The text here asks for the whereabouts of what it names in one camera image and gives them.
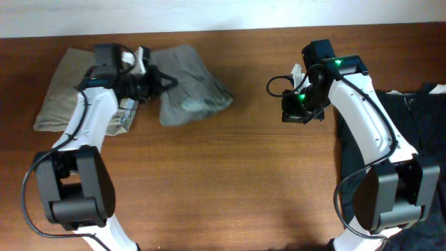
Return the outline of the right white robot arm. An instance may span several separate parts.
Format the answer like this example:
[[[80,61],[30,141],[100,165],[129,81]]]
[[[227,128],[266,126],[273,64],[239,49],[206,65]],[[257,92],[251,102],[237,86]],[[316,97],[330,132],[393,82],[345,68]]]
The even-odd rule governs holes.
[[[282,121],[322,121],[337,108],[359,146],[366,175],[353,194],[354,217],[329,242],[330,250],[380,250],[389,238],[428,218],[440,176],[439,166],[420,157],[401,135],[374,90],[358,55],[336,56],[328,39],[302,49],[304,63],[286,76]]]

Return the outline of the grey shorts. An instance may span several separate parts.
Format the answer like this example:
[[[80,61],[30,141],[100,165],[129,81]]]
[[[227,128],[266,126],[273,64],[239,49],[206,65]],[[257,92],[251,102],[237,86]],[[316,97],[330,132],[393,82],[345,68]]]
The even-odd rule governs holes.
[[[193,46],[158,50],[151,59],[162,73],[178,80],[178,85],[160,96],[163,126],[202,121],[232,104],[233,94],[207,69]]]

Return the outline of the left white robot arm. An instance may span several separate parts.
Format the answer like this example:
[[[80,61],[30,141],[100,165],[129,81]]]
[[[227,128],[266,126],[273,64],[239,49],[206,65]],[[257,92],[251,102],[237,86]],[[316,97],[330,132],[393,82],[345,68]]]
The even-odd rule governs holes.
[[[93,250],[139,250],[116,214],[116,193],[101,157],[107,126],[118,111],[119,98],[144,100],[175,87],[175,77],[151,66],[142,76],[114,67],[92,67],[76,87],[75,111],[59,140],[36,154],[29,174],[35,174],[45,217],[65,229],[63,234],[30,228],[46,238],[83,238]]]

